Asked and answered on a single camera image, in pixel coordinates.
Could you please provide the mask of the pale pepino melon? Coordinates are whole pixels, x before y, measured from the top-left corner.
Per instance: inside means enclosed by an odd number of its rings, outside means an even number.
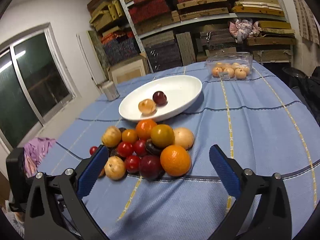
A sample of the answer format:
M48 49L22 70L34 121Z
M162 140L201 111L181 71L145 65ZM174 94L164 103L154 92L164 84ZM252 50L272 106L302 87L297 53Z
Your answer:
M185 150L192 148L195 141L192 131L185 127L175 128L174 137L174 144L183 147Z

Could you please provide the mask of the orange mandarin back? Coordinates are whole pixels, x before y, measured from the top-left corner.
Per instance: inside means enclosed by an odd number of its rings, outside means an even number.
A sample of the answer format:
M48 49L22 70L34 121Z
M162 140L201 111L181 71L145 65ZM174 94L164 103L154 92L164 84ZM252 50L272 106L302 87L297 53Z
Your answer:
M151 130L157 126L152 119L140 120L136 125L136 133L140 140L147 141L151 138Z

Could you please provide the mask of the metal storage shelf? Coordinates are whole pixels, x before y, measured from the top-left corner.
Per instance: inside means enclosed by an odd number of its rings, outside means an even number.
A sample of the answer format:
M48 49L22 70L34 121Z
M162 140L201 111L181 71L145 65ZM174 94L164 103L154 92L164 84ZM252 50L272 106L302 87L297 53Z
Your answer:
M293 66L295 32L283 0L120 0L152 72L247 51L260 64ZM259 22L258 37L236 43L234 18Z

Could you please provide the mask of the window with frame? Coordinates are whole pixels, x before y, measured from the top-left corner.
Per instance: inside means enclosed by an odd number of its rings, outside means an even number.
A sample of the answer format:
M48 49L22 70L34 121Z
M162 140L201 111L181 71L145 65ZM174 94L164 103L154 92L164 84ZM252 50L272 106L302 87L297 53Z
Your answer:
M50 23L1 42L1 139L8 150L32 139L74 97Z

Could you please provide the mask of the dark brown mangosteen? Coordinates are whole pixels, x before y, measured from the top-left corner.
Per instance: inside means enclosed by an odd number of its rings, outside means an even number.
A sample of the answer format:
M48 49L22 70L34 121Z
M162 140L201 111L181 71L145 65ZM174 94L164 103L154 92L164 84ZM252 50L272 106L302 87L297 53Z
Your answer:
M108 148L108 157L119 157L121 158L121 156L119 155L119 153L117 152L116 148Z

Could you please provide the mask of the pepino melon top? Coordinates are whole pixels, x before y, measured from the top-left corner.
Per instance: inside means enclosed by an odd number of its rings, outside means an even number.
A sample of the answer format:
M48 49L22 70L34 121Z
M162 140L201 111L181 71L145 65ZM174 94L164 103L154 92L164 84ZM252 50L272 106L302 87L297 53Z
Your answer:
M116 147L121 141L121 131L116 126L109 126L103 136L101 142L106 147Z

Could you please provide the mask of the hanging patterned curtain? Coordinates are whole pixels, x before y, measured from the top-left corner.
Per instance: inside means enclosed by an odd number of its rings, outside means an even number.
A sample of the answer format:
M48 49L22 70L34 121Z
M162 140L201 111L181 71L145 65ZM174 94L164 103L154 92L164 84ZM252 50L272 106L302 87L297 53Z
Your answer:
M319 45L319 34L313 13L306 1L293 0L299 25L299 34L302 38Z

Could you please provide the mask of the red tomato small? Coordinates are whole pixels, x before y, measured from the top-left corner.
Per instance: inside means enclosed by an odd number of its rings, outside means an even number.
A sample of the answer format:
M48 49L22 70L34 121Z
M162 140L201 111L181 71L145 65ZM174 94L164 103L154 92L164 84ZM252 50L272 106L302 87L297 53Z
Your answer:
M143 156L147 155L144 140L137 140L133 144L133 149L134 149L135 154L139 157L143 157Z

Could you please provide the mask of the black bag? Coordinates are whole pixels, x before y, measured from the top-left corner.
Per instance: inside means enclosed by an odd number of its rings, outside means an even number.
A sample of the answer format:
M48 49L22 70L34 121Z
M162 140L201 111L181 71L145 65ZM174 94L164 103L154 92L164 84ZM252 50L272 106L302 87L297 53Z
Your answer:
M291 90L306 105L319 125L319 66L313 70L311 76L292 67L283 68L283 72L288 78Z

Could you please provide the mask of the orange mandarin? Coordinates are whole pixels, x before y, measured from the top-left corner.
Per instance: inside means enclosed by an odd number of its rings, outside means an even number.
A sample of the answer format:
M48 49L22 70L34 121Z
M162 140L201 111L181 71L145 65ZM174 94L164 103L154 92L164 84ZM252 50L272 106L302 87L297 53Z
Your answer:
M151 130L157 126L152 119L140 120L136 125L136 133L140 140L147 141L151 138Z
M180 177L188 173L191 168L191 156L180 145L166 147L160 155L163 170L172 177Z

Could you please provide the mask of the striped pepino melon front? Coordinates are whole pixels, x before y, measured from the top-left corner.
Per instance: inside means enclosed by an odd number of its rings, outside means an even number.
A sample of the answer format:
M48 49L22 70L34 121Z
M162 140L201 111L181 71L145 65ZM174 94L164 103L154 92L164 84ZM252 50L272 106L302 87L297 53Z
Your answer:
M151 99L144 99L138 104L138 109L143 115L151 115L156 110L156 104Z

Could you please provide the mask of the purple cloth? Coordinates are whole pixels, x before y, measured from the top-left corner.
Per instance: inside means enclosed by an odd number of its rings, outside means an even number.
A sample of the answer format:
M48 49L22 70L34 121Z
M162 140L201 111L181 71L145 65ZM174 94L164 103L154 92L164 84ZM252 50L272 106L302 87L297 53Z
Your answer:
M24 146L24 171L27 178L37 173L38 166L42 163L49 149L56 143L55 139L39 138L28 141Z

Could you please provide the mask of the framed picture cardboard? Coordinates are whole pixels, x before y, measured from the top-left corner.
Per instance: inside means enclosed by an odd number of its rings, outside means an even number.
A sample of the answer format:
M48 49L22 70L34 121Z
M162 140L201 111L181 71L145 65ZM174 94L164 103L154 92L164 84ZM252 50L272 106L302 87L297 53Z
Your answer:
M117 85L148 74L149 67L146 58L142 55L137 55L111 66L108 71L108 79Z

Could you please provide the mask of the yellow-orange persimmon tomato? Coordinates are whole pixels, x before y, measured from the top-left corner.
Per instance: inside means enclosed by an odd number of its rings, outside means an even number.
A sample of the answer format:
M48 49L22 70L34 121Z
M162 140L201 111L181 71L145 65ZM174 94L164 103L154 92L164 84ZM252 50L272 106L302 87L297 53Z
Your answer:
M151 130L151 140L157 147L165 148L174 143L174 131L166 124L156 125Z

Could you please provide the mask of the red tomato front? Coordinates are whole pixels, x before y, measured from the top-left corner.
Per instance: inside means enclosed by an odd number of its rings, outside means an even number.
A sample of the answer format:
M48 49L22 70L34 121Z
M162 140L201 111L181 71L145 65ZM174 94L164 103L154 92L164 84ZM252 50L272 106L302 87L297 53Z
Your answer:
M125 161L125 168L129 173L137 173L140 169L140 157L136 155L128 156Z

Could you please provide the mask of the small tan round fruit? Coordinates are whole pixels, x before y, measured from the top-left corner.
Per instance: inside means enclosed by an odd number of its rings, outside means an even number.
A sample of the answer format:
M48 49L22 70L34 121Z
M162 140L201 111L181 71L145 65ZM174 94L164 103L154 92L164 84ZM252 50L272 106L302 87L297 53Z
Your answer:
M103 177L104 175L105 175L105 169L103 168L99 174L99 178Z

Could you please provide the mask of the pink crumpled cloth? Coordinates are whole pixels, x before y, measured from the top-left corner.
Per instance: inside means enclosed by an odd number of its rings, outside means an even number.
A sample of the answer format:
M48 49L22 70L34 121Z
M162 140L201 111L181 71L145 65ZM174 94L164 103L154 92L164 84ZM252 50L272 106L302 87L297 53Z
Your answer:
M251 18L234 18L229 23L229 32L236 43L242 44L249 37L258 37L260 33L259 22Z

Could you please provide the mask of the white oval plate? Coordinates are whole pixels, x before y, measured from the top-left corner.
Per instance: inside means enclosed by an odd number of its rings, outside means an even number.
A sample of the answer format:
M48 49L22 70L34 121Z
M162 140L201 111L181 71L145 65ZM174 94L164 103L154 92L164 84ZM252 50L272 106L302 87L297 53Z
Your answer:
M193 76L176 75L150 81L129 93L119 105L123 119L163 121L188 109L199 97L202 82Z

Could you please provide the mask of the small orange tomato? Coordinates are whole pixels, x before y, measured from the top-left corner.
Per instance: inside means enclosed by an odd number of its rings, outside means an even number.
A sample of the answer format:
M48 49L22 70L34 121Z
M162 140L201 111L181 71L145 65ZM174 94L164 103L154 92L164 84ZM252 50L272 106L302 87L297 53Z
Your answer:
M135 129L126 129L122 132L121 139L123 142L134 144L138 140L138 135Z

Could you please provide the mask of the clear plastic fruit box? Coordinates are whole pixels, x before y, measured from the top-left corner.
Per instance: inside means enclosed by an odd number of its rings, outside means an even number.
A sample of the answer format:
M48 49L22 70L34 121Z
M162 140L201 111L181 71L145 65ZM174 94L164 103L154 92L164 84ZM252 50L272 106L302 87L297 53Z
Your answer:
M204 66L213 78L220 80L248 80L252 72L253 56L248 52L220 54L206 59Z

